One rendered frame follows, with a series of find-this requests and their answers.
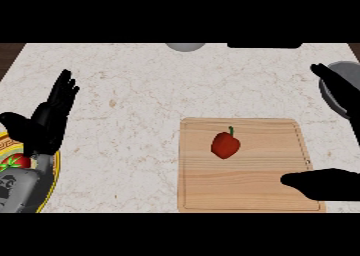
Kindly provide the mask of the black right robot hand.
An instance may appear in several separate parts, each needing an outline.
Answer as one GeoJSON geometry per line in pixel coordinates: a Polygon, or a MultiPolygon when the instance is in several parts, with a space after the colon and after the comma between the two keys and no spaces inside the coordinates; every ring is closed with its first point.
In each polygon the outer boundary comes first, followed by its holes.
{"type": "MultiPolygon", "coordinates": [[[[310,66],[322,79],[336,103],[347,110],[347,117],[360,146],[360,90],[322,63],[310,66]]],[[[316,201],[360,201],[360,173],[328,168],[288,173],[280,183],[295,188],[316,201]]]]}

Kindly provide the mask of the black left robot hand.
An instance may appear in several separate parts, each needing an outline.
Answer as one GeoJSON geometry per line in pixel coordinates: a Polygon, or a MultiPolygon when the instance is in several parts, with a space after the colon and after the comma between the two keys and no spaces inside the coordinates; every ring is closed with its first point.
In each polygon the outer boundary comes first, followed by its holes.
{"type": "Polygon", "coordinates": [[[0,114],[0,123],[6,127],[9,137],[23,144],[26,157],[38,154],[53,155],[59,150],[78,91],[71,71],[63,70],[48,98],[35,108],[32,116],[26,118],[13,112],[0,114]]]}

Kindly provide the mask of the wooden cutting board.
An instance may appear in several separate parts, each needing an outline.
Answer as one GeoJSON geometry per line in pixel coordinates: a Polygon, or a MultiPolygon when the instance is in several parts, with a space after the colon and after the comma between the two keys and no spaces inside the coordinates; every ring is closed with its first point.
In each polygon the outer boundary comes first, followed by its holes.
{"type": "Polygon", "coordinates": [[[313,169],[301,128],[280,118],[186,118],[180,122],[177,209],[181,212],[322,213],[280,177],[313,169]],[[212,139],[229,132],[237,152],[220,159],[212,139]]]}

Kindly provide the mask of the red bell pepper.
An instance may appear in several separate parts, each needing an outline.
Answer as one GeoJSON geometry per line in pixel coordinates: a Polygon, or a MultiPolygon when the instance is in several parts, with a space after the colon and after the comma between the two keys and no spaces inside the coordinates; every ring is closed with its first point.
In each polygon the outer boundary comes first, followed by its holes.
{"type": "Polygon", "coordinates": [[[220,132],[211,143],[211,152],[220,159],[230,158],[240,148],[240,141],[233,137],[234,128],[229,127],[227,132],[220,132]]]}

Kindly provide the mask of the grey pan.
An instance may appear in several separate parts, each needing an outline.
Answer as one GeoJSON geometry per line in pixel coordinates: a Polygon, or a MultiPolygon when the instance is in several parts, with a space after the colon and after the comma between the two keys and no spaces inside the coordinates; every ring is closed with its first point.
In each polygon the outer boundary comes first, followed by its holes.
{"type": "MultiPolygon", "coordinates": [[[[356,63],[353,61],[338,61],[330,63],[328,65],[328,68],[339,74],[339,76],[351,83],[351,85],[360,91],[360,63],[356,63]]],[[[319,80],[319,89],[322,98],[326,101],[330,109],[341,115],[342,118],[348,118],[347,110],[336,102],[330,91],[323,83],[323,80],[319,80]]]]}

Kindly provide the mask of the yellow patterned plate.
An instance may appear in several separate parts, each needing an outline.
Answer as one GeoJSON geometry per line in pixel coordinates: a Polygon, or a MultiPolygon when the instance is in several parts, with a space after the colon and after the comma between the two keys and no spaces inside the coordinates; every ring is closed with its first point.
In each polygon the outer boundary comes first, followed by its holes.
{"type": "MultiPolygon", "coordinates": [[[[7,132],[1,132],[0,133],[0,164],[12,155],[20,154],[20,153],[23,153],[23,144],[10,139],[7,132]]],[[[53,184],[47,193],[45,200],[41,203],[40,207],[37,208],[37,211],[41,211],[44,209],[44,206],[50,199],[50,196],[56,187],[56,183],[57,183],[59,172],[60,172],[60,152],[56,152],[53,156],[53,184]]]]}

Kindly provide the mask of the red tomato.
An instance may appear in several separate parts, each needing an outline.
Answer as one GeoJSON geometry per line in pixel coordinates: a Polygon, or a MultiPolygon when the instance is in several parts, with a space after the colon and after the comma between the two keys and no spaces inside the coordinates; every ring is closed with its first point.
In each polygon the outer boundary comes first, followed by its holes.
{"type": "Polygon", "coordinates": [[[29,168],[31,159],[22,153],[12,154],[0,163],[0,172],[7,168],[29,168]]]}

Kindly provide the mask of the grey round object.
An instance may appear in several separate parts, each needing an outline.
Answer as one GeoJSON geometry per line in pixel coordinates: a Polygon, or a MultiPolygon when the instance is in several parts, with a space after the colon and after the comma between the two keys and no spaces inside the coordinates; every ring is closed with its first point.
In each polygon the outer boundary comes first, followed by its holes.
{"type": "Polygon", "coordinates": [[[203,43],[168,43],[167,46],[178,52],[192,52],[203,47],[203,43]]]}

